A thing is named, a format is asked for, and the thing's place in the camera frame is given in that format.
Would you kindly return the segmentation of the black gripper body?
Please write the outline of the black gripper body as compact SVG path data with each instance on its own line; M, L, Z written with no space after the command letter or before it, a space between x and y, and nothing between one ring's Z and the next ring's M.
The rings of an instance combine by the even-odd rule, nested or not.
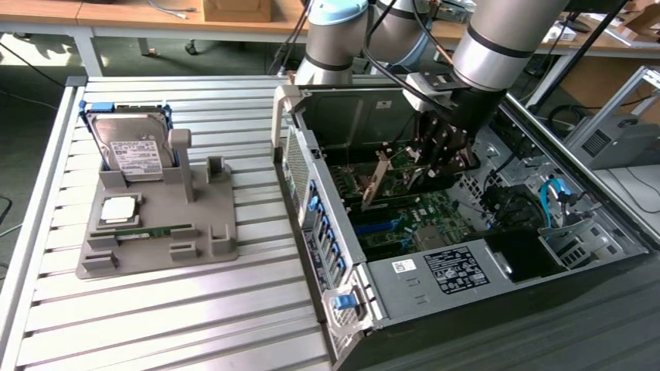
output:
M507 92L486 91L475 87L455 90L451 95L451 101L455 103L451 125L475 136L497 115Z

